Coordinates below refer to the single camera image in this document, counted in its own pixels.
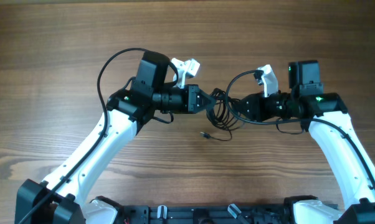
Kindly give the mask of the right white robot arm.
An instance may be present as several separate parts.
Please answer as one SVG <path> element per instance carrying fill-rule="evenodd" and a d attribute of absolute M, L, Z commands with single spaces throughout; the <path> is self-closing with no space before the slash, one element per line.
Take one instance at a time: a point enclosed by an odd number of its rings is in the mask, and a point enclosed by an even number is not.
<path fill-rule="evenodd" d="M 225 105 L 247 124 L 299 123 L 310 133 L 328 161 L 339 185 L 345 211 L 316 197 L 286 200 L 290 223 L 375 223 L 375 165 L 358 139 L 348 109 L 337 93 L 325 93 L 316 60 L 290 62 L 290 93 L 282 93 L 269 65 L 250 71 L 263 92 Z"/>

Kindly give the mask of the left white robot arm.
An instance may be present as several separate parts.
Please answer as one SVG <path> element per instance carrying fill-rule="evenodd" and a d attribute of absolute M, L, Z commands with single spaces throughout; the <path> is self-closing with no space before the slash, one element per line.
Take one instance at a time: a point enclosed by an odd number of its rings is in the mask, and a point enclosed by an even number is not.
<path fill-rule="evenodd" d="M 143 51 L 137 74 L 108 99 L 92 132 L 58 168 L 41 182 L 26 180 L 17 191 L 16 223 L 120 223 L 123 207 L 105 197 L 87 195 L 115 155 L 155 112 L 174 116 L 196 114 L 214 106 L 214 99 L 186 80 L 200 64 Z"/>

